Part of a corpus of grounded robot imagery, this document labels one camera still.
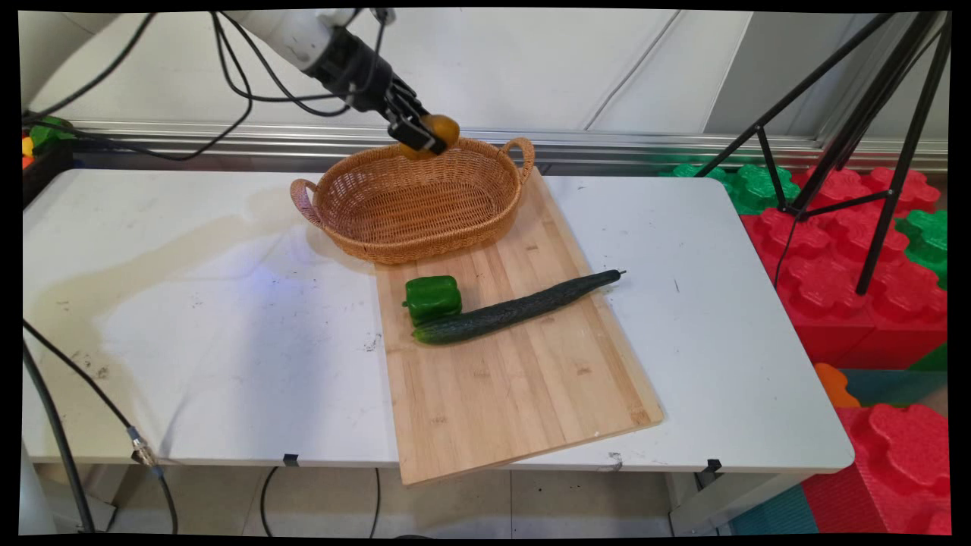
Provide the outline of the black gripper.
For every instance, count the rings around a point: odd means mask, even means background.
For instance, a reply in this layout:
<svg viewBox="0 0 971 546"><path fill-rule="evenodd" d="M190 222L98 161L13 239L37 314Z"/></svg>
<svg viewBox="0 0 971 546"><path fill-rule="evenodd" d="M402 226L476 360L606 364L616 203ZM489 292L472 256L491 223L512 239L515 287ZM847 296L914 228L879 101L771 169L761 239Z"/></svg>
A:
<svg viewBox="0 0 971 546"><path fill-rule="evenodd" d="M377 111L388 119L388 134L411 156L438 156L448 151L447 115L428 114L416 91L379 54L385 28L374 46L347 28L336 27L322 52L313 56L306 75L354 110Z"/></svg>

